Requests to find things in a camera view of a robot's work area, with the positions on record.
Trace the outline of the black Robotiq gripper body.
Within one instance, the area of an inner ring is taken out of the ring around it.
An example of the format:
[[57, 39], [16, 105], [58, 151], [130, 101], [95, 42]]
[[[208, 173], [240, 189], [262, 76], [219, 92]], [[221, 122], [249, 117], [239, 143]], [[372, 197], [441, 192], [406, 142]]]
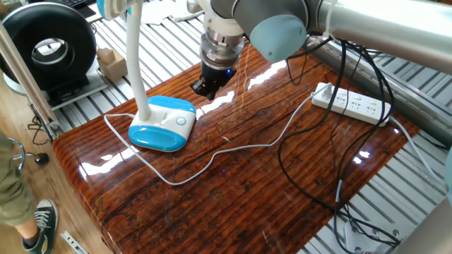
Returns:
[[225, 70], [218, 70], [201, 63], [201, 87], [206, 91], [218, 91], [224, 87], [236, 74], [237, 69], [232, 67]]

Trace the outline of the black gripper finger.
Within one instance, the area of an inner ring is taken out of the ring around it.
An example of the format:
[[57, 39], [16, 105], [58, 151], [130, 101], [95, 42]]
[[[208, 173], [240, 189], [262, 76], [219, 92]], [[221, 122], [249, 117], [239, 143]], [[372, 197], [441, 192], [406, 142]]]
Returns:
[[204, 90], [205, 90], [205, 97], [212, 101], [215, 99], [215, 94], [216, 92], [220, 89], [220, 86], [214, 85], [214, 86], [205, 86]]
[[190, 87], [196, 94], [206, 94], [207, 90], [205, 87], [205, 81], [205, 78], [199, 78], [198, 80], [192, 82]]

